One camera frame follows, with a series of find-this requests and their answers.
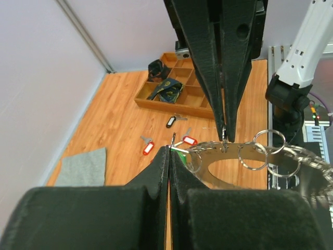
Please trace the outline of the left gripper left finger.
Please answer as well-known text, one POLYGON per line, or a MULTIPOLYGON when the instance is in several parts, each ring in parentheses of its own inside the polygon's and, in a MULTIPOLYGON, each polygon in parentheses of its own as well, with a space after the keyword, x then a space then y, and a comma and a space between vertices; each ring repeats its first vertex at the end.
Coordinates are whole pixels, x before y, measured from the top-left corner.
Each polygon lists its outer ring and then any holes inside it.
POLYGON ((36 187, 13 210, 1 249, 164 249, 169 148, 121 186, 36 187))

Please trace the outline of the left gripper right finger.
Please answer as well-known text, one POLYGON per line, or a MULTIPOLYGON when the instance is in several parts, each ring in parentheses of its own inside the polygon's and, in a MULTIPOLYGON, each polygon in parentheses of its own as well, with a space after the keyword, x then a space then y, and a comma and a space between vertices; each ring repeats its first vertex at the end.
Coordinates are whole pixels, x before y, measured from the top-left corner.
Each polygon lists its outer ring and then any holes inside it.
POLYGON ((170 156, 173 249, 327 249, 293 191, 212 190, 170 156))

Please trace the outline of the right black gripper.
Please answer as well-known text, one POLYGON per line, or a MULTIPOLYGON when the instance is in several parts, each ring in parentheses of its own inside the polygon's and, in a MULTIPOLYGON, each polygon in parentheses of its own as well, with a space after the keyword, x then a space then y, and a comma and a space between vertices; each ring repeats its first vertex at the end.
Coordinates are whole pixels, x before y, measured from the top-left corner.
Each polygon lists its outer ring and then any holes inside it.
POLYGON ((219 140, 235 141, 249 57, 260 56, 268 1, 164 1, 177 41, 191 54, 212 108, 219 140), (225 122, 216 39, 221 39, 225 122))

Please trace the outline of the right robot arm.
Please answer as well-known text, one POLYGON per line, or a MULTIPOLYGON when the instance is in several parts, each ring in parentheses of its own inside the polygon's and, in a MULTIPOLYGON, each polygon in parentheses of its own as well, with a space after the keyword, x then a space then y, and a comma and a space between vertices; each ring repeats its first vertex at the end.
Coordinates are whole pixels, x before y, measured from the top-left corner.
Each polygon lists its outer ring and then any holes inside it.
MULTIPOLYGON (((193 61, 220 141, 233 142, 237 112, 262 46, 267 1, 165 1, 177 45, 193 61)), ((265 98, 293 115, 309 104, 317 64, 332 37, 332 1, 310 1, 265 98)))

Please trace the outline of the green key tag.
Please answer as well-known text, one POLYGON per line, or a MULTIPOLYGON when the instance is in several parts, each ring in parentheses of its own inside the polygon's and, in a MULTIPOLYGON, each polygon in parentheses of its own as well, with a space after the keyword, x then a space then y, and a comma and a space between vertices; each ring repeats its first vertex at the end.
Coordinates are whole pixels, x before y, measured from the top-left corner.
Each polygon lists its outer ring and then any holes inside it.
POLYGON ((181 140, 179 142, 175 142, 176 141, 176 133, 173 133, 172 139, 171 139, 171 144, 169 145, 170 149, 172 152, 176 152, 178 154, 178 156, 180 157, 183 165, 185 166, 187 164, 187 158, 188 158, 188 150, 187 149, 182 149, 179 148, 180 145, 182 144, 188 144, 190 145, 189 142, 187 142, 187 134, 181 138, 181 140))

